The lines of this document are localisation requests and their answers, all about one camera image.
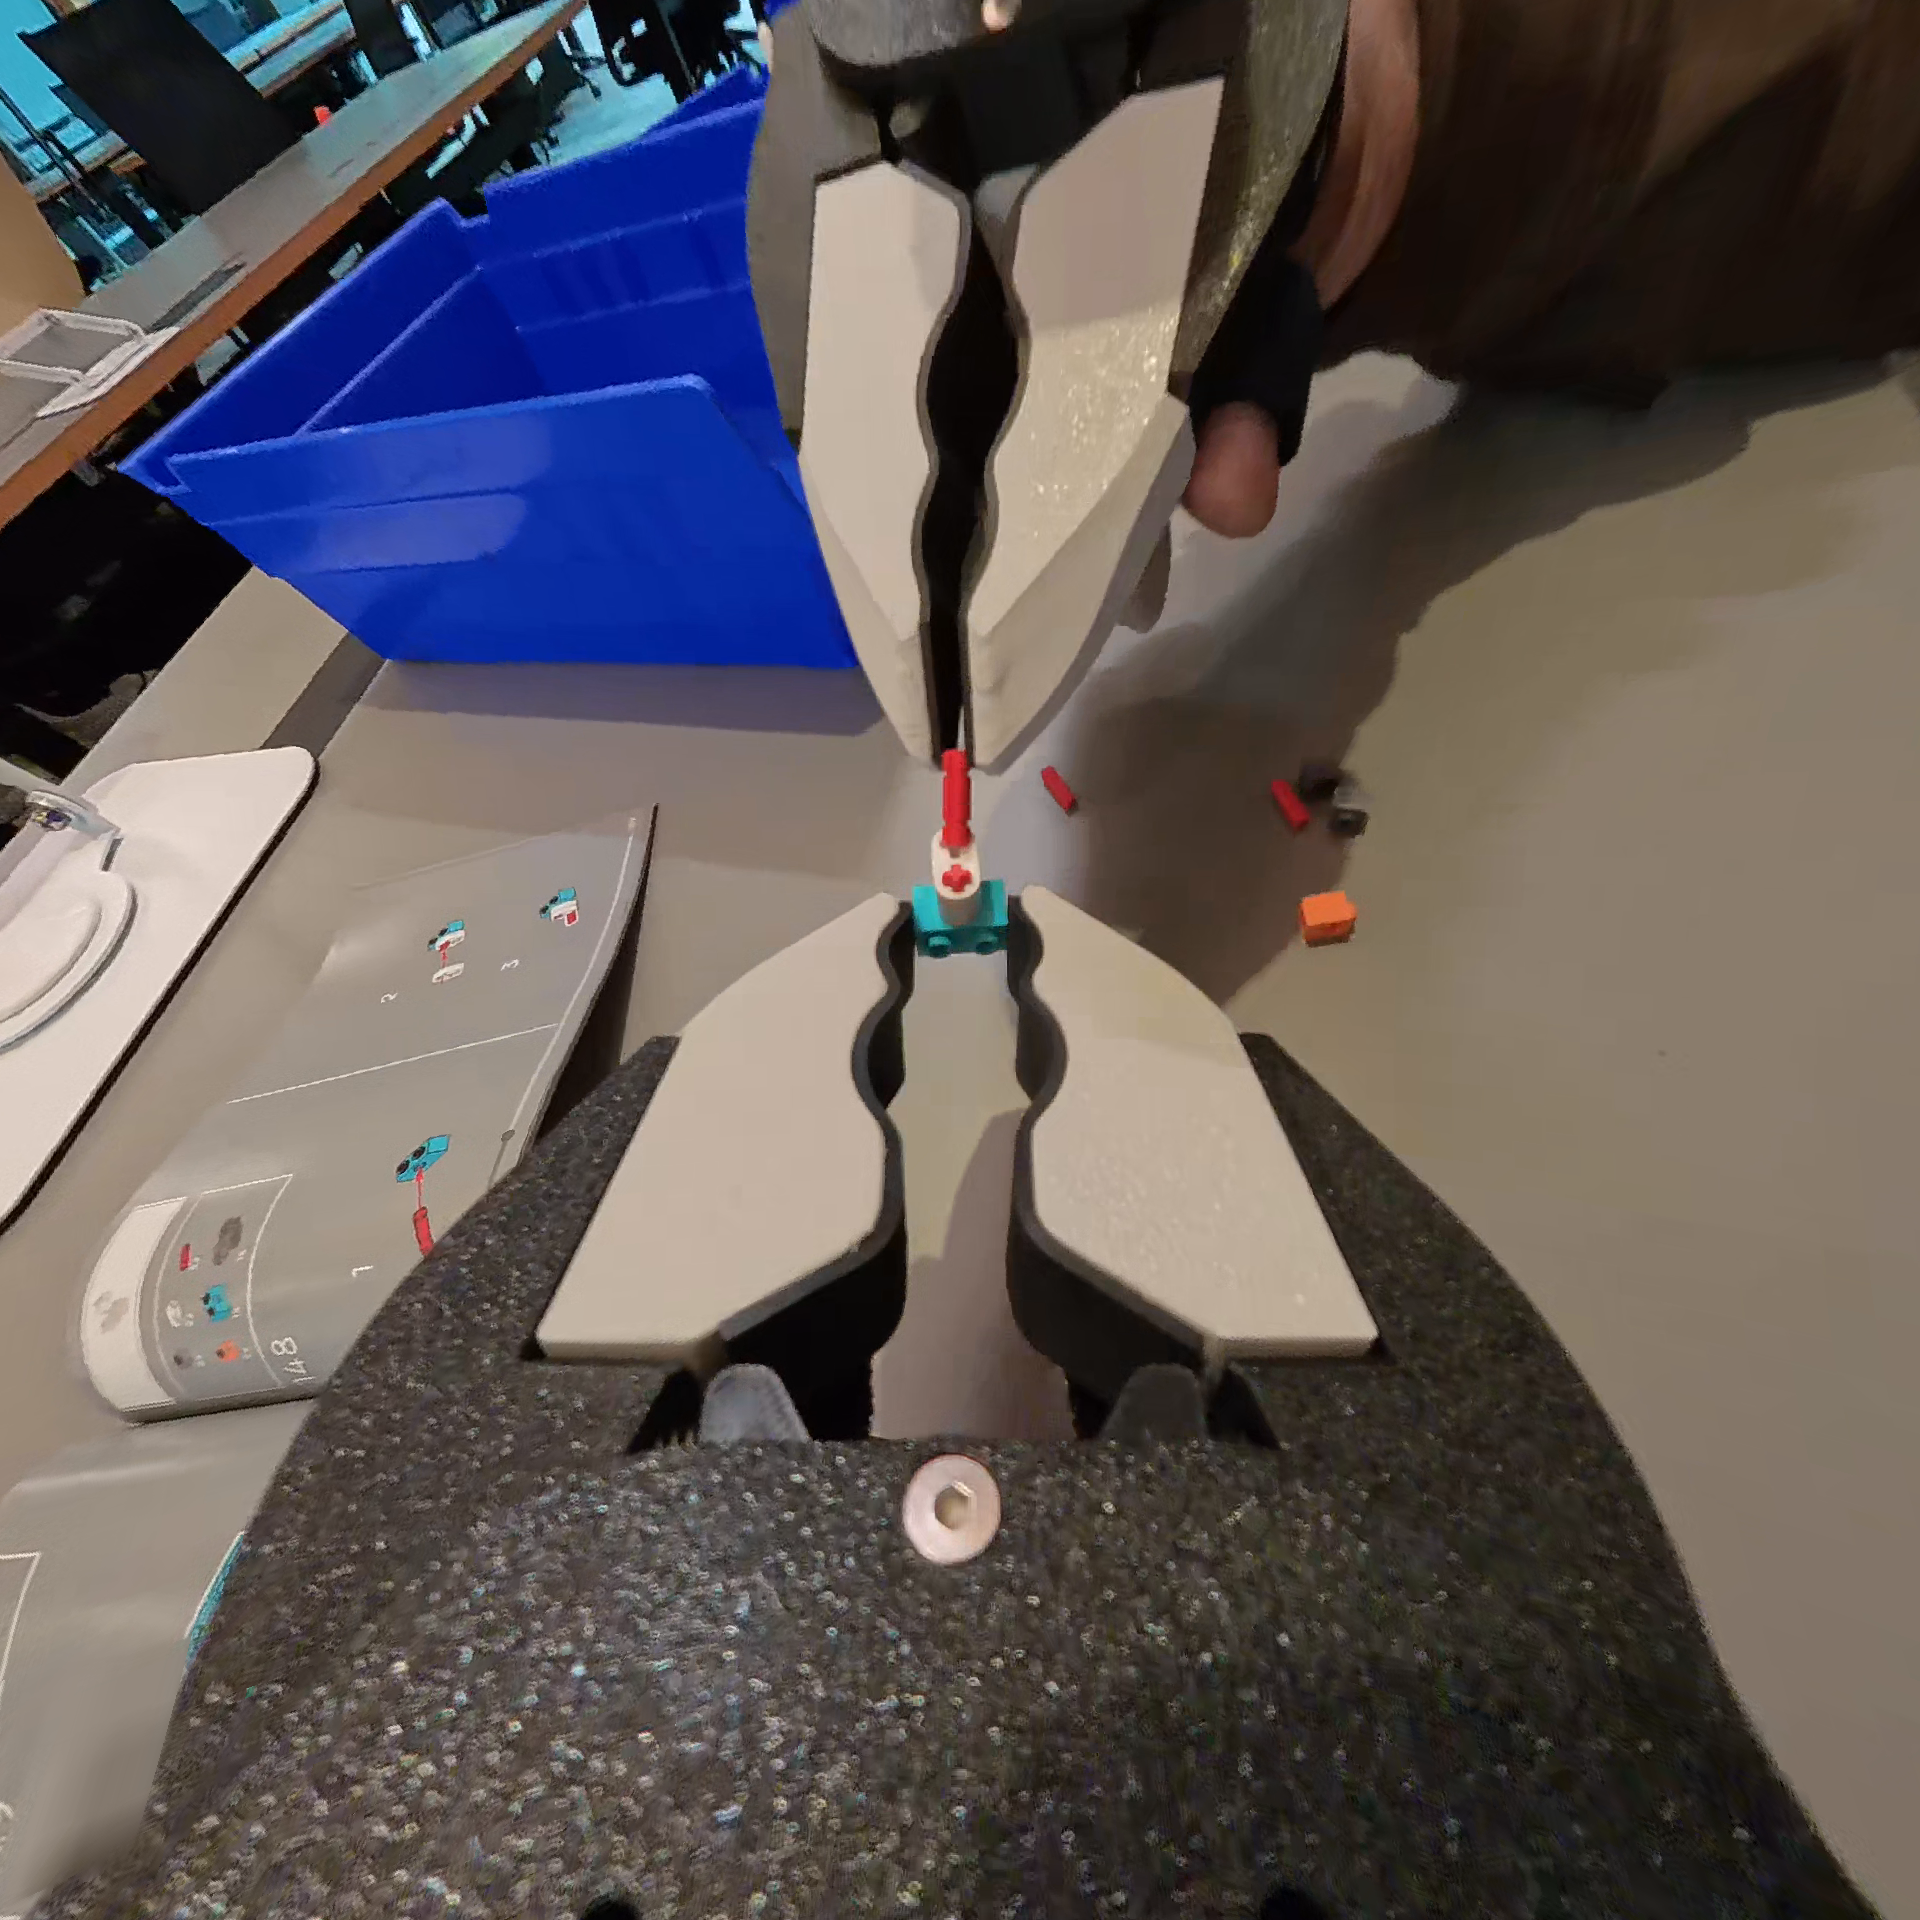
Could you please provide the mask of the person's right forearm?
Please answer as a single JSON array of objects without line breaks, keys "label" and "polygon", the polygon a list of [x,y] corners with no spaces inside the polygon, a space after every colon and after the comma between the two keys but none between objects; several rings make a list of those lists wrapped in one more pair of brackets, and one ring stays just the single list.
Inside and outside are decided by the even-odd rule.
[{"label": "person's right forearm", "polygon": [[1321,364],[1647,402],[1918,344],[1917,3],[1425,3],[1398,218]]}]

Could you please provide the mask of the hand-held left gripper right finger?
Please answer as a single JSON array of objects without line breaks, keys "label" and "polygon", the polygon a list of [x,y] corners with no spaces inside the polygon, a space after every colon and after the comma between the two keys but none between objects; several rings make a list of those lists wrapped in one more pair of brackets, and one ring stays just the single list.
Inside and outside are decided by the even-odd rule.
[{"label": "hand-held left gripper right finger", "polygon": [[1057,1364],[1346,1360],[1379,1340],[1233,1020],[1045,888],[1010,924],[1007,1288]]}]

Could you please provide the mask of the grey instruction booklet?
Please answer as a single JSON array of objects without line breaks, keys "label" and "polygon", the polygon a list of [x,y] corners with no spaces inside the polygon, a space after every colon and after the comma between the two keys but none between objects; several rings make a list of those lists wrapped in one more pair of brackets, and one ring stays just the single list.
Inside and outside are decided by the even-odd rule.
[{"label": "grey instruction booklet", "polygon": [[6,1916],[138,1834],[310,1404],[538,1139],[654,839],[642,805],[354,895],[270,1045],[112,1217],[75,1322],[112,1423],[6,1490]]}]

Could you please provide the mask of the teal toy brick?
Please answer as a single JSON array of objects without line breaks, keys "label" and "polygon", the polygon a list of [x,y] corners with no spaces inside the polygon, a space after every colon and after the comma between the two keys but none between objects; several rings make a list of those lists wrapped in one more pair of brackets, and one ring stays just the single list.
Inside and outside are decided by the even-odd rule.
[{"label": "teal toy brick", "polygon": [[1001,881],[984,881],[970,897],[925,883],[913,895],[917,954],[927,961],[1001,954],[1010,925]]}]

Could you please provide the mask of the white flat board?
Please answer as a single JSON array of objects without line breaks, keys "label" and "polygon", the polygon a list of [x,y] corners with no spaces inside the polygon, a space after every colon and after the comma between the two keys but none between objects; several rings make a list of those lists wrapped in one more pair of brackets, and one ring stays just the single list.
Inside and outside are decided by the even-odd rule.
[{"label": "white flat board", "polygon": [[[136,762],[88,789],[54,784],[125,829],[115,869],[136,888],[136,916],[115,961],[80,999],[29,1045],[2,1049],[7,1226],[200,962],[317,780],[311,752],[282,747]],[[6,860],[2,928],[73,847],[66,835],[26,823]]]}]

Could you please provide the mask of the blue plastic bin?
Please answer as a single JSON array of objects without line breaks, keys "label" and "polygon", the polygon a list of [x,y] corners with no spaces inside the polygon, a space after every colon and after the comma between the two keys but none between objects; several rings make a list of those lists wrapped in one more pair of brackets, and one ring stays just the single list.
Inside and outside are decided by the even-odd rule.
[{"label": "blue plastic bin", "polygon": [[703,92],[694,95],[687,104],[674,108],[667,116],[657,122],[647,138],[667,138],[681,130],[699,127],[704,120],[718,112],[735,112],[742,108],[760,111],[763,105],[768,87],[768,74],[757,65],[742,65],[733,68],[723,80],[706,84]]},{"label": "blue plastic bin", "polygon": [[469,225],[403,227],[125,472],[390,661],[850,668],[791,448],[695,377],[549,394]]},{"label": "blue plastic bin", "polygon": [[718,112],[488,193],[475,271],[549,394],[695,377],[763,457],[784,456],[747,256],[760,122]]}]

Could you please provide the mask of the grey desk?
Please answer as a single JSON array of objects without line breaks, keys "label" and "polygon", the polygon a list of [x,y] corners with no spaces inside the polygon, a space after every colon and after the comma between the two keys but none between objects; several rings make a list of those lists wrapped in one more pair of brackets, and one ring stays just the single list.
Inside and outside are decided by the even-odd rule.
[{"label": "grey desk", "polygon": [[[1496,1253],[1608,1405],[1777,1763],[1917,1916],[1917,361],[1643,413],[1323,375],[1271,528],[1183,524],[992,863],[1274,1036]],[[6,1485],[104,1436],[73,1296],[349,895],[658,809],[557,1114],[925,872],[850,677],[408,666],[249,577],[93,752],[307,746],[311,803],[6,1229]],[[1271,783],[1336,762],[1291,833]],[[1057,767],[1080,809],[1040,783]],[[1346,945],[1298,901],[1345,891]]]}]

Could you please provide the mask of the clear plastic box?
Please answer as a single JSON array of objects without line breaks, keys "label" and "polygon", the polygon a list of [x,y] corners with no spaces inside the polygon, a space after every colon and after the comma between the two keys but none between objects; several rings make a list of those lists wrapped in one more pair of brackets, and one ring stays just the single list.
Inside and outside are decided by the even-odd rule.
[{"label": "clear plastic box", "polygon": [[2,443],[35,424],[88,412],[176,333],[82,312],[32,312],[2,337]]}]

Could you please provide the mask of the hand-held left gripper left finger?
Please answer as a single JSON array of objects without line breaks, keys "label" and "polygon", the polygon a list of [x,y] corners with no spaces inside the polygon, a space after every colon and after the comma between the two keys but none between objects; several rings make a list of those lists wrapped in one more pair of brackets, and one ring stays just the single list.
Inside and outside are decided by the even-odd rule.
[{"label": "hand-held left gripper left finger", "polygon": [[720,1360],[864,1279],[879,1352],[906,1298],[889,1101],[913,956],[906,906],[871,897],[687,1025],[544,1309],[543,1355]]}]

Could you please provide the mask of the white round stand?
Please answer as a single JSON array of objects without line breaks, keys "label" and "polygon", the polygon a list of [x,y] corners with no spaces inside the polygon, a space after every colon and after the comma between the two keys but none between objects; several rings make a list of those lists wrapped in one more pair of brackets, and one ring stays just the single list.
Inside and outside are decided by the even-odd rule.
[{"label": "white round stand", "polygon": [[118,869],[125,829],[90,800],[6,762],[29,823],[73,848],[22,899],[2,931],[2,1049],[29,1045],[73,1007],[125,945],[138,895]]}]

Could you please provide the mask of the wooden office table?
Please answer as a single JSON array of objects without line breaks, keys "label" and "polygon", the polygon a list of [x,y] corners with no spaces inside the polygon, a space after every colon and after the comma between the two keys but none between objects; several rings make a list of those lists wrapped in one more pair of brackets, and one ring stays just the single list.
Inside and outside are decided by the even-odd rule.
[{"label": "wooden office table", "polygon": [[536,61],[583,8],[531,8],[381,80],[130,272],[90,296],[82,314],[142,330],[173,328],[174,333],[90,405],[14,432],[2,451],[2,519],[18,516],[62,473],[98,452],[151,396],[192,368],[216,338],[241,328],[469,111]]}]

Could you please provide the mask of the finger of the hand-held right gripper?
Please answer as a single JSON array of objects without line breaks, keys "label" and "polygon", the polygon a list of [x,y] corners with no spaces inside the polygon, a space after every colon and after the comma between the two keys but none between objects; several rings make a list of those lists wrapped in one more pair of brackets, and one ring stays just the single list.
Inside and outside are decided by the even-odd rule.
[{"label": "finger of the hand-held right gripper", "polygon": [[809,259],[809,516],[856,661],[909,756],[938,755],[921,519],[928,371],[963,292],[970,209],[873,161],[819,186]]},{"label": "finger of the hand-held right gripper", "polygon": [[966,610],[973,751],[991,772],[1087,677],[1186,488],[1173,351],[1224,89],[1139,92],[1061,157],[974,193],[1018,337]]}]

